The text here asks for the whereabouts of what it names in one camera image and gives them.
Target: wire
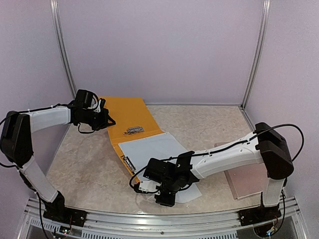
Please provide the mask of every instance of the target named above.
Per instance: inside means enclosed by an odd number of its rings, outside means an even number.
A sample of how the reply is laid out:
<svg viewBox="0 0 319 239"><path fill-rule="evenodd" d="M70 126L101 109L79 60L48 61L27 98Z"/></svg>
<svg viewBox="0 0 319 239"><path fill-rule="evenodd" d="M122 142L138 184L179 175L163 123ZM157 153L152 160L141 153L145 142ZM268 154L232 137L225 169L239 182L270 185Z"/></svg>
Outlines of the wire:
<svg viewBox="0 0 319 239"><path fill-rule="evenodd" d="M277 228L277 230L273 233L273 234L271 234L270 236L273 236L273 235L275 235L277 232L279 232L279 230L280 230L280 228L283 226L283 224L284 224L284 219L285 219L285 215L286 215L286 203L285 203L285 193L284 193L284 191L282 190L281 191L281 194L283 195L283 205L284 205L284 213L283 213L283 218L282 218L282 220L281 220L281 223L280 223L280 225L279 225L279 227Z"/></svg>
<svg viewBox="0 0 319 239"><path fill-rule="evenodd" d="M38 198L39 198L39 214L40 214L40 221L41 221L41 227L42 227L42 231L44 233L44 236L46 239L49 239L48 235L46 234L45 232L45 229L44 229L44 225L43 225L43 220L42 220L42 210L41 210L41 198L40 198L40 195L39 193L36 193Z"/></svg>
<svg viewBox="0 0 319 239"><path fill-rule="evenodd" d="M219 152L222 152L222 151L225 151L225 150L228 150L238 144L241 144L241 143L247 143L248 140L242 140L242 141L238 141L238 142L235 142L233 144L231 144L230 146L228 147L225 147L225 148L222 148L222 149L219 149L219 150L216 150L216 151L212 151L212 152L209 152L209 154L213 154L213 153L219 153Z"/></svg>
<svg viewBox="0 0 319 239"><path fill-rule="evenodd" d="M79 131L79 133L82 133L82 134L91 134L91 133L94 133L94 132L95 132L95 130L94 130L94 131L90 131L90 132L81 131L81 130L80 130L80 126L81 126L81 123L79 123L79 126L78 126L78 131Z"/></svg>
<svg viewBox="0 0 319 239"><path fill-rule="evenodd" d="M277 216L275 216L275 218L276 218L276 224L275 224L275 226L277 226L279 220L278 220L278 217L277 217Z"/></svg>
<svg viewBox="0 0 319 239"><path fill-rule="evenodd" d="M19 114L19 112L13 113L12 115L5 117L5 118L0 122L0 126L1 126L1 125L3 124L3 122L5 122L8 118L10 118L10 117L12 117L12 116L14 116L14 115L17 115L17 114Z"/></svg>
<svg viewBox="0 0 319 239"><path fill-rule="evenodd" d="M134 189L134 186L132 185L133 179L134 179L137 175L139 175L144 169L146 169L146 167L147 167L147 166L143 167L142 169L140 169L137 173L135 173L135 174L131 177L131 179L130 179L130 181L129 181L129 185L130 185L131 188Z"/></svg>
<svg viewBox="0 0 319 239"><path fill-rule="evenodd" d="M154 193L157 193L159 191L159 189L157 189L156 191L154 192L147 192L147 194L154 194Z"/></svg>
<svg viewBox="0 0 319 239"><path fill-rule="evenodd" d="M300 152L302 151L302 149L303 149L303 147L304 147L304 144L305 144L304 133L303 133L302 130L301 130L297 125L295 125L295 124L285 123L285 124L276 125L276 126L274 126L274 127L271 127L271 128L269 128L269 129L266 129L266 130L264 130L264 131L262 131L262 132L260 132L260 133L258 133L258 134L256 134L256 135L252 136L252 137L249 139L249 141L252 141L254 138L258 137L259 135L261 135L261 134L263 134L263 133L266 133L266 132L268 132L268 131L271 131L271 130L273 130L273 129L281 128L281 127L287 127L287 126L291 126L291 127L296 128L296 129L299 131L299 133L300 133L300 135L301 135L301 139L302 139L300 149L298 150L298 152L296 153L296 155L295 155L295 156L293 157L293 159L292 159L292 162L293 162L293 161L298 157L298 155L299 155Z"/></svg>
<svg viewBox="0 0 319 239"><path fill-rule="evenodd" d="M190 183L186 188L181 188L181 189L179 189L179 192L180 192L180 191L185 191L185 190L189 189L189 188L191 187L191 185L192 185L192 183Z"/></svg>
<svg viewBox="0 0 319 239"><path fill-rule="evenodd" d="M92 110L94 111L94 110L96 110L98 107L99 107L99 97L95 94L95 93L93 93L93 96L96 98L96 101L95 101L95 99L94 99L94 101L97 103L97 105L95 106L95 108L93 108Z"/></svg>
<svg viewBox="0 0 319 239"><path fill-rule="evenodd" d="M3 163L0 163L0 166L2 166L3 168L15 168L16 166L13 164L13 165L5 165Z"/></svg>

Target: metal post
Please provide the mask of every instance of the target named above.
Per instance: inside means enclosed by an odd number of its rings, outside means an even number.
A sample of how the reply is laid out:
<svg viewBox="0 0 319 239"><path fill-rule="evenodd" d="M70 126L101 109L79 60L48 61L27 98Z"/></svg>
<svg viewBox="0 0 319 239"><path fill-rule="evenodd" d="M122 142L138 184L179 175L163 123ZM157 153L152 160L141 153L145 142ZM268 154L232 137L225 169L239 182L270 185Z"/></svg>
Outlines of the metal post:
<svg viewBox="0 0 319 239"><path fill-rule="evenodd" d="M66 78L72 93L72 97L75 98L76 96L76 86L71 74L70 64L69 60L66 54L65 45L63 41L63 34L62 34L62 27L61 27L61 20L59 15L59 7L58 7L58 1L57 0L50 0L51 5L51 11L52 11L52 17L53 17L53 24L55 28L56 38L58 41L58 46L60 49L60 55L63 63L63 67L65 70Z"/></svg>
<svg viewBox="0 0 319 239"><path fill-rule="evenodd" d="M243 102L241 104L241 107L244 111L246 109L249 97L251 95L251 91L252 91L254 81L256 78L256 73L257 73L260 57L262 54L262 49L263 49L265 35L266 35L267 22L268 22L268 17L269 17L270 1L271 0L264 0L263 14L262 14L262 19L261 19L261 23L260 23L260 29L259 29L257 47L255 50L255 55L254 55L254 61L253 61L252 68L250 70L249 80L248 80L245 96L244 96Z"/></svg>
<svg viewBox="0 0 319 239"><path fill-rule="evenodd" d="M248 114L246 113L246 111L245 111L241 106L239 107L239 110L240 110L241 114L243 115L243 117L244 117L244 119L245 119L245 121L246 121L246 123L247 123L249 129L250 129L251 131L254 131L254 130L255 130L254 124L253 124L253 122L251 121L251 119L250 119L250 117L248 116Z"/></svg>

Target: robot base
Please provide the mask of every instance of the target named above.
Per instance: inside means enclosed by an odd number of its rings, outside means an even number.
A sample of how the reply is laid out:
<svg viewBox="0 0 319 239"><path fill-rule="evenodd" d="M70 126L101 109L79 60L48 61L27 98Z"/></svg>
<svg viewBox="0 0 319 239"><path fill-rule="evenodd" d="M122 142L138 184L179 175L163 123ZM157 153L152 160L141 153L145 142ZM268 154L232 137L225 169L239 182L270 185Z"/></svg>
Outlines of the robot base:
<svg viewBox="0 0 319 239"><path fill-rule="evenodd" d="M68 225L75 225L78 227L83 227L86 215L88 213L86 211L73 209L73 208L65 208L65 215L66 216L58 216L56 214L51 214L49 211L44 211L43 217L59 222L59 223L65 223Z"/></svg>
<svg viewBox="0 0 319 239"><path fill-rule="evenodd" d="M243 209L239 211L239 220L241 226L247 226L257 223L273 220L281 217L279 204L274 207L266 208L263 204L263 194L261 195L261 205L259 207Z"/></svg>

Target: metal bracket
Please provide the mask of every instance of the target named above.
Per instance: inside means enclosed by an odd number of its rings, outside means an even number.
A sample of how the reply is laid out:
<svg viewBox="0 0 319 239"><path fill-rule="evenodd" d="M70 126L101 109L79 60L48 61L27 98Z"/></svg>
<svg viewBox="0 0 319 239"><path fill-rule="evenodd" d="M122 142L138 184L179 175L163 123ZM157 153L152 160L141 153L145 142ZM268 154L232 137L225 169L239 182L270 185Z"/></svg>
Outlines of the metal bracket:
<svg viewBox="0 0 319 239"><path fill-rule="evenodd" d="M135 134L135 133L140 133L140 132L144 132L143 127L136 126L136 127L128 128L126 130L126 132L124 132L123 134Z"/></svg>
<svg viewBox="0 0 319 239"><path fill-rule="evenodd" d="M144 192L154 192L156 191L156 187L159 186L160 183L154 182L152 180L149 181L141 181L140 182L140 190Z"/></svg>
<svg viewBox="0 0 319 239"><path fill-rule="evenodd" d="M130 169L130 171L132 173L135 172L136 167L133 165L133 163L130 161L130 159L128 157L126 157L125 155L121 156L121 158L123 159L123 161L126 163L126 165L128 166L128 168Z"/></svg>

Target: aluminum frame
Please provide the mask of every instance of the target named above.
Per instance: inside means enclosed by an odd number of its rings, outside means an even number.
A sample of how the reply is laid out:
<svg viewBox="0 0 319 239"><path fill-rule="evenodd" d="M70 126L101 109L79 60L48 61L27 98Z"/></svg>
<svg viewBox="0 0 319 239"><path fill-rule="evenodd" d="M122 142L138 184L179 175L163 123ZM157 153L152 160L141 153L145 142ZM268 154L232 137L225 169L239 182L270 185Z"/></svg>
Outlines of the aluminum frame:
<svg viewBox="0 0 319 239"><path fill-rule="evenodd" d="M268 18L269 18L270 3L271 3L271 0L264 0L262 19L261 19L261 23L260 23L260 29L259 29L259 34L258 34L258 40L257 40L257 46L256 46L256 50L255 50L253 65L252 65L252 68L250 70L248 84L246 87L243 102L241 104L241 107L243 108L244 111L247 107L247 103L248 103L249 97L250 97L252 89L253 89L253 85L254 85L254 82L256 79L256 74L257 74L260 58L262 55L262 50L263 50L263 45L264 45L266 30L267 30L267 23L268 23Z"/></svg>
<svg viewBox="0 0 319 239"><path fill-rule="evenodd" d="M66 78L68 81L68 85L72 94L72 97L75 98L76 96L76 86L72 77L71 68L69 64L69 60L67 57L64 41L63 41L63 33L62 33L62 26L61 26L61 20L59 15L59 6L57 0L50 0L51 5L51 12L52 12L52 18L53 18L53 24L56 34L56 39L58 41L58 47L60 50L60 55L63 63L63 67L65 70Z"/></svg>
<svg viewBox="0 0 319 239"><path fill-rule="evenodd" d="M254 124L253 122L251 121L249 115L246 113L245 109L242 108L241 106L238 107L241 114L243 115L248 127L250 128L251 131L254 131L255 130L255 127L254 127Z"/></svg>
<svg viewBox="0 0 319 239"><path fill-rule="evenodd" d="M293 217L298 238L307 239L305 224L295 198L287 198L285 202L286 217ZM282 200L280 201L280 209L283 209ZM78 234L78 236L72 236L73 238L158 239L174 237L176 239L198 239L218 235L234 235L237 230L252 227L252 225L240 226L238 210L185 215L134 215L86 211L88 215L84 227L72 227L72 230ZM23 216L23 224L18 239L26 238L30 226L41 227L39 224L39 201L37 199L29 199ZM54 228L67 226L48 219L43 219L43 223L46 230L51 232Z"/></svg>

